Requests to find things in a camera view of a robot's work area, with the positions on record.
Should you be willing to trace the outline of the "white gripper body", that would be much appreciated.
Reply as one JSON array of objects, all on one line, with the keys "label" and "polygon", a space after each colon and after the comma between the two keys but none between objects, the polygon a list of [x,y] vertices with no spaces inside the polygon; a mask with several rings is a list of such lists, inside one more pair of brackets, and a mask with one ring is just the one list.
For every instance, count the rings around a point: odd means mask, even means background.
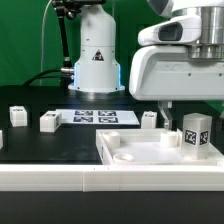
[{"label": "white gripper body", "polygon": [[184,46],[148,46],[132,60],[129,92],[137,100],[224,100],[224,59],[190,59]]}]

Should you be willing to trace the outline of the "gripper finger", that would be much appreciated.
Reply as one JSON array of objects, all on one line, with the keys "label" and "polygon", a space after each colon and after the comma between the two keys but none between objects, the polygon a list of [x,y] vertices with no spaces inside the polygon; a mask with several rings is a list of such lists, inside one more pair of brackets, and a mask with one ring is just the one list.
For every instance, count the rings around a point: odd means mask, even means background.
[{"label": "gripper finger", "polygon": [[164,119],[164,128],[166,130],[171,130],[173,128],[173,117],[170,112],[170,109],[172,108],[172,102],[171,101],[159,101],[158,108],[159,108],[159,111]]}]

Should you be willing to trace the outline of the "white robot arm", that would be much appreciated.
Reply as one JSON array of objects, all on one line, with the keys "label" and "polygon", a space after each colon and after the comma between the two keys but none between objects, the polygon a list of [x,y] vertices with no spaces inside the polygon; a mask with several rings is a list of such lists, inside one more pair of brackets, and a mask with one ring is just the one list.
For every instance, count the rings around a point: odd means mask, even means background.
[{"label": "white robot arm", "polygon": [[[147,3],[168,20],[139,32],[141,48],[131,63],[129,92],[137,100],[156,100],[164,126],[171,129],[170,102],[224,100],[224,0]],[[122,88],[115,60],[115,22],[100,5],[87,3],[70,89],[94,97]]]}]

